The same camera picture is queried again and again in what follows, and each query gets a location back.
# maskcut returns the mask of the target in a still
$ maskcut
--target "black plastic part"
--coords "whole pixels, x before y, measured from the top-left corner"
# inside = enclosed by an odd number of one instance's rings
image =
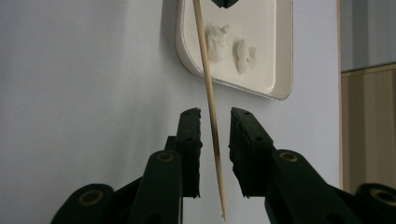
[[[272,178],[292,223],[362,223],[302,155],[277,150],[271,162]]]
[[[238,0],[212,0],[218,7],[229,8],[233,6]]]
[[[115,205],[118,211],[117,223],[126,223],[131,211],[137,190],[139,189],[142,177],[137,178],[134,182],[124,186],[123,188],[114,192]]]
[[[76,190],[58,210],[52,224],[114,223],[114,191],[108,185],[90,184]]]
[[[180,155],[172,150],[153,153],[148,159],[127,223],[181,223],[182,200]]]
[[[192,108],[180,114],[177,136],[169,136],[165,149],[178,152],[182,159],[183,197],[200,196],[201,110]]]
[[[363,184],[358,188],[356,197],[376,214],[375,223],[395,223],[396,190],[380,184]]]
[[[276,150],[273,143],[253,114],[232,108],[230,159],[244,196],[265,196],[270,181],[268,160]]]

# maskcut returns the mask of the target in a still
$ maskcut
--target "white wall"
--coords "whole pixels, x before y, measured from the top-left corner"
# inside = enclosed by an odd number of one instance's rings
[[[396,62],[396,2],[340,2],[342,70]]]
[[[339,184],[336,1],[295,0],[293,16],[286,101],[214,86],[228,223],[268,223],[263,199],[243,199],[232,172],[232,106]],[[175,17],[176,0],[0,2],[0,223],[49,223],[74,190],[135,180],[196,106],[202,198],[185,200],[185,223],[223,223],[205,84],[177,58]]]

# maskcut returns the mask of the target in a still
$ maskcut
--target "white clay piece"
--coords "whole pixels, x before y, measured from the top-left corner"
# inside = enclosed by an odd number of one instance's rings
[[[238,43],[236,55],[238,56],[238,68],[240,73],[245,74],[256,65],[256,48],[251,47],[245,39],[242,39]]]
[[[212,26],[207,36],[207,54],[213,62],[223,61],[230,54],[229,43],[230,37],[228,30],[230,25],[227,24],[220,28],[218,25]]]

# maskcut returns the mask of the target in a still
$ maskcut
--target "wooden surface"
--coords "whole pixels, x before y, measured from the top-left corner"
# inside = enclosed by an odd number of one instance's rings
[[[350,192],[364,182],[396,188],[396,69],[364,71],[342,78],[344,182]]]

